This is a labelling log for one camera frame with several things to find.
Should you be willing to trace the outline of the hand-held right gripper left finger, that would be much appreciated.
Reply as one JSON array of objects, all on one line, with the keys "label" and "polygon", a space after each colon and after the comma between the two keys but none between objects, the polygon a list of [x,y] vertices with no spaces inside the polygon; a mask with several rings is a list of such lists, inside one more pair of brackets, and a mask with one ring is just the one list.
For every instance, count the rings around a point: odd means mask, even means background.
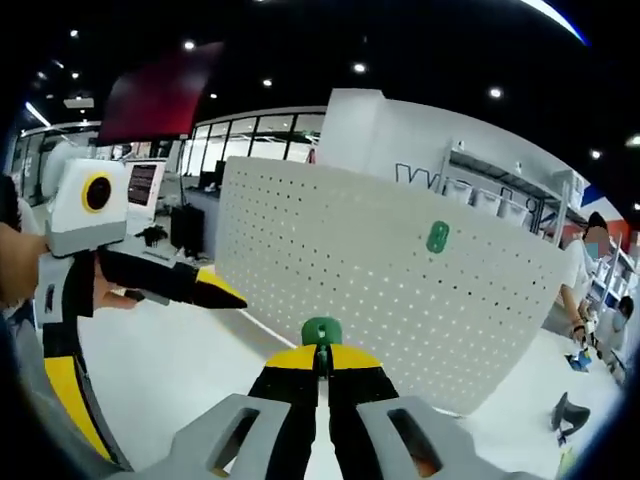
[{"label": "hand-held right gripper left finger", "polygon": [[233,394],[181,429],[172,443],[174,479],[302,479],[316,437],[319,347],[282,351],[246,395]]}]

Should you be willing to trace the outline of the person's left hand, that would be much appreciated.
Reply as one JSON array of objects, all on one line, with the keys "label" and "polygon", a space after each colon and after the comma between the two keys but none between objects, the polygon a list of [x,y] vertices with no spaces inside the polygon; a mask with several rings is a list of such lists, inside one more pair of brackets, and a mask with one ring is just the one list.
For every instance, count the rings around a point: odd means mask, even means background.
[{"label": "person's left hand", "polygon": [[[21,233],[1,224],[1,306],[17,306],[31,298],[39,279],[39,258],[48,252],[43,236]],[[94,258],[93,308],[132,309],[137,301],[115,292],[119,286],[109,282]]]}]

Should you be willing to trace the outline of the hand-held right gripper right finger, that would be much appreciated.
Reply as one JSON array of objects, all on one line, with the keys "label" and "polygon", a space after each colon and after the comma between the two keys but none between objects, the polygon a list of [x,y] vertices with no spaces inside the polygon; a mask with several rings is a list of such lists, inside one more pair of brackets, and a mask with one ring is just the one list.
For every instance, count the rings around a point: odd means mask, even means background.
[{"label": "hand-held right gripper right finger", "polygon": [[345,479],[499,479],[473,440],[417,397],[402,397],[382,364],[355,347],[326,347],[329,433]]}]

